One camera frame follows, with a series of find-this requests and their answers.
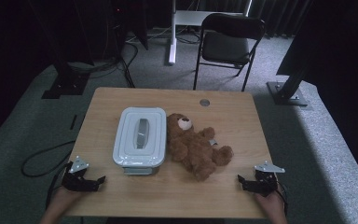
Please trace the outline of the dark curtain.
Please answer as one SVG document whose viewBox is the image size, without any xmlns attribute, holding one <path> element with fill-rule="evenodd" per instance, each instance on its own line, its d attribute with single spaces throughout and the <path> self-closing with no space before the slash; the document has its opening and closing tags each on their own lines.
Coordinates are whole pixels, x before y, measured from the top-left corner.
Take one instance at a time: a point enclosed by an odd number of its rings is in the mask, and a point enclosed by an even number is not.
<svg viewBox="0 0 358 224">
<path fill-rule="evenodd" d="M 251 0 L 248 15 L 266 24 L 266 35 L 295 36 L 313 0 Z"/>
</svg>

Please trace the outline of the person's left hand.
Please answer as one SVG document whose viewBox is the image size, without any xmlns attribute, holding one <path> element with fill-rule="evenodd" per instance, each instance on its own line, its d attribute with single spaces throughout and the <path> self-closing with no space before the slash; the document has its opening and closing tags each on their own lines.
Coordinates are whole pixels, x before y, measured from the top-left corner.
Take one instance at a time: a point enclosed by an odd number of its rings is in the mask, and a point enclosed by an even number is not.
<svg viewBox="0 0 358 224">
<path fill-rule="evenodd" d="M 59 187 L 50 200 L 48 211 L 53 215 L 62 216 L 83 195 L 83 192 Z"/>
</svg>

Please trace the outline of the person's right hand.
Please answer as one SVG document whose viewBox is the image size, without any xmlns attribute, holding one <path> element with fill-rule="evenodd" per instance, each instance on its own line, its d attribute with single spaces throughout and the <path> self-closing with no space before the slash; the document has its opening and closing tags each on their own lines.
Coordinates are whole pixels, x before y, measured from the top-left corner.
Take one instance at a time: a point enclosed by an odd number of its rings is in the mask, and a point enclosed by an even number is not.
<svg viewBox="0 0 358 224">
<path fill-rule="evenodd" d="M 268 218 L 271 217 L 285 217 L 284 202 L 282 197 L 277 192 L 271 192 L 268 196 L 264 197 L 261 194 L 254 194 L 255 200 L 267 214 Z"/>
</svg>

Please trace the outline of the white desk frame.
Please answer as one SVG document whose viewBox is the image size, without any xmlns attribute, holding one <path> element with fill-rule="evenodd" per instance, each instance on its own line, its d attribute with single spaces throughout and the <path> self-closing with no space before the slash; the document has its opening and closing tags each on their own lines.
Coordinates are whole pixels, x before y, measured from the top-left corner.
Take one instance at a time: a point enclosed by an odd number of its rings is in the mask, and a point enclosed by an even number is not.
<svg viewBox="0 0 358 224">
<path fill-rule="evenodd" d="M 212 11 L 191 11 L 191 10 L 178 10 L 176 8 L 176 0 L 172 0 L 172 22 L 171 22 L 171 44 L 169 50 L 168 63 L 173 65 L 176 63 L 176 26 L 201 26 L 202 21 L 213 14 Z"/>
</svg>

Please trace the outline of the black equipment rack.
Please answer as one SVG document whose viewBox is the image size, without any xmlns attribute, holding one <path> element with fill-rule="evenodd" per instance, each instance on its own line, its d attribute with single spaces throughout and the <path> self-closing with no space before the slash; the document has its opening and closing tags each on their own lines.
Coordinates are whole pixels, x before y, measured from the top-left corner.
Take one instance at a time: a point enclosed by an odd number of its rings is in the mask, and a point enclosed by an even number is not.
<svg viewBox="0 0 358 224">
<path fill-rule="evenodd" d="M 101 1 L 104 31 L 102 58 L 120 58 L 126 31 L 124 0 Z"/>
</svg>

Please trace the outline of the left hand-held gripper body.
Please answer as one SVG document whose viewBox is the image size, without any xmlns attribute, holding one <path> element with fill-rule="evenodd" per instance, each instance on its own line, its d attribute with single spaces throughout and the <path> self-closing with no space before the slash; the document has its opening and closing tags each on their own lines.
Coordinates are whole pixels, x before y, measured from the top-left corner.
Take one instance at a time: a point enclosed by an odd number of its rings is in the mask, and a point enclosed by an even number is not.
<svg viewBox="0 0 358 224">
<path fill-rule="evenodd" d="M 71 191 L 89 191 L 90 186 L 84 178 L 84 174 L 89 168 L 89 164 L 79 156 L 66 164 L 62 178 L 62 185 Z"/>
</svg>

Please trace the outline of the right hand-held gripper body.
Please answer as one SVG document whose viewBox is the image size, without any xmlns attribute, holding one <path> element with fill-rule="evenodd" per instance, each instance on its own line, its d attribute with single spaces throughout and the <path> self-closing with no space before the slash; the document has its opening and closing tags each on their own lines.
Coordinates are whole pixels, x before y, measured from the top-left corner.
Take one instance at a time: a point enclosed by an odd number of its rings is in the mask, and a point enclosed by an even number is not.
<svg viewBox="0 0 358 224">
<path fill-rule="evenodd" d="M 276 174 L 284 174 L 285 169 L 268 161 L 255 166 L 255 179 L 261 188 L 260 194 L 267 197 L 271 192 L 278 189 Z"/>
</svg>

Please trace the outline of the black folding chair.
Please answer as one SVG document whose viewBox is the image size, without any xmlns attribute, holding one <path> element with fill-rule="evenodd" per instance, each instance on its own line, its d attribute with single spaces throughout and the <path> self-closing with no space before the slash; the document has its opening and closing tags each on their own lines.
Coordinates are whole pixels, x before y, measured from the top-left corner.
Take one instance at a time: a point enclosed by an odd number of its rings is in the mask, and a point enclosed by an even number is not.
<svg viewBox="0 0 358 224">
<path fill-rule="evenodd" d="M 265 23 L 258 18 L 224 13 L 208 15 L 201 23 L 193 89 L 197 88 L 200 66 L 208 65 L 236 69 L 237 77 L 247 67 L 241 88 L 244 91 L 265 31 Z"/>
</svg>

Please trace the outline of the brown teddy bear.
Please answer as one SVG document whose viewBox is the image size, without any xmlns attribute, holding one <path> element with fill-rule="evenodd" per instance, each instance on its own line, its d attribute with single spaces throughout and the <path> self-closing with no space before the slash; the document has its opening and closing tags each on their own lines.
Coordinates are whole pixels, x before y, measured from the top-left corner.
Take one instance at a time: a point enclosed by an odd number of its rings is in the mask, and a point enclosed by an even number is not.
<svg viewBox="0 0 358 224">
<path fill-rule="evenodd" d="M 214 135 L 212 127 L 196 133 L 192 120 L 185 115 L 173 113 L 167 117 L 168 151 L 198 181 L 205 181 L 217 166 L 228 165 L 233 158 L 231 147 L 213 145 Z"/>
</svg>

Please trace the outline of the clear brown storage box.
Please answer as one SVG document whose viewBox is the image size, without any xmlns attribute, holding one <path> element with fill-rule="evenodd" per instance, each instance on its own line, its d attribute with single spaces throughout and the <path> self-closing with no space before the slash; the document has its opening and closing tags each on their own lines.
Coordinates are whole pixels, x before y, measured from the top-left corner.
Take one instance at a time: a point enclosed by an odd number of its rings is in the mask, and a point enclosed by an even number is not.
<svg viewBox="0 0 358 224">
<path fill-rule="evenodd" d="M 154 175 L 159 171 L 159 167 L 124 167 L 126 175 Z"/>
</svg>

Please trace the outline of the black metal stand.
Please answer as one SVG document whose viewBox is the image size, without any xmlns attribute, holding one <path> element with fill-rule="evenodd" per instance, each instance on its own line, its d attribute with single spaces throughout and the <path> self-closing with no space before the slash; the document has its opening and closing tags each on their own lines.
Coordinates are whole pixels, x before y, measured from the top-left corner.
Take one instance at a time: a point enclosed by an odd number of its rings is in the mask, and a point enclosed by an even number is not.
<svg viewBox="0 0 358 224">
<path fill-rule="evenodd" d="M 285 82 L 270 81 L 267 83 L 268 90 L 276 105 L 307 106 L 308 102 L 303 97 L 299 85 L 305 77 L 307 66 L 302 64 L 298 68 L 279 67 L 278 75 L 287 75 Z"/>
<path fill-rule="evenodd" d="M 82 95 L 90 78 L 90 73 L 80 74 L 71 68 L 62 54 L 59 42 L 49 25 L 47 17 L 42 12 L 38 0 L 27 0 L 27 2 L 46 38 L 48 56 L 57 72 L 50 89 L 43 93 L 42 98 L 59 99 L 63 95 Z"/>
</svg>

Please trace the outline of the grey container lid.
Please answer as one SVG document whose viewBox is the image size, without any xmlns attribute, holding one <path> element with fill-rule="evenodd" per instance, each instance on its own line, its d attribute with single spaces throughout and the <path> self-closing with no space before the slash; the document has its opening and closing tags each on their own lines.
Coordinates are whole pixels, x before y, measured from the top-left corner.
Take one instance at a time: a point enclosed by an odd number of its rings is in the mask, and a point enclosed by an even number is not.
<svg viewBox="0 0 358 224">
<path fill-rule="evenodd" d="M 165 160 L 166 112 L 160 107 L 128 107 L 117 127 L 113 161 L 122 168 L 157 168 Z"/>
</svg>

